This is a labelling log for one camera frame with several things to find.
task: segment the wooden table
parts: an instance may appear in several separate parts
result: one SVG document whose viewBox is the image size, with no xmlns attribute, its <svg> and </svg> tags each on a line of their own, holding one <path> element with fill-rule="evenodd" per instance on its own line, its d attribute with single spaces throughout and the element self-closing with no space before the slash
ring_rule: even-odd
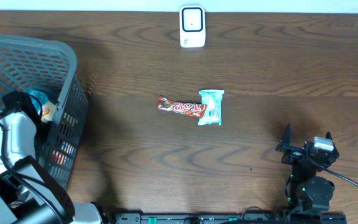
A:
<svg viewBox="0 0 358 224">
<path fill-rule="evenodd" d="M 178 13 L 7 12 L 0 33 L 70 44 L 89 116 L 68 193 L 143 212 L 241 212 L 287 204 L 291 167 L 274 150 L 331 131 L 331 167 L 358 182 L 358 15 L 207 14 L 201 49 L 179 44 Z M 157 111 L 159 95 L 200 101 L 225 90 L 223 125 Z M 358 189 L 336 185 L 331 211 L 358 223 Z"/>
</svg>

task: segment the blue wrapper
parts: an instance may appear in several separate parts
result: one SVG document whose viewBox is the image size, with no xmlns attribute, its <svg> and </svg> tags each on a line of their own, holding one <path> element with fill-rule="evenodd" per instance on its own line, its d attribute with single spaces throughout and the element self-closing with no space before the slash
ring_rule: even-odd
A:
<svg viewBox="0 0 358 224">
<path fill-rule="evenodd" d="M 222 125 L 222 98 L 224 90 L 201 90 L 201 104 L 206 104 L 206 111 L 198 120 L 198 125 L 219 123 Z"/>
</svg>

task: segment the white wall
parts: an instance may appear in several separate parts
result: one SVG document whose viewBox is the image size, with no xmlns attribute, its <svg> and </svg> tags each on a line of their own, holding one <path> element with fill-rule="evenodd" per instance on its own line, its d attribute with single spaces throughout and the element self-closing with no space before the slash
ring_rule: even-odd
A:
<svg viewBox="0 0 358 224">
<path fill-rule="evenodd" d="M 176 12 L 185 4 L 208 12 L 358 13 L 358 0 L 0 0 L 0 9 Z"/>
</svg>

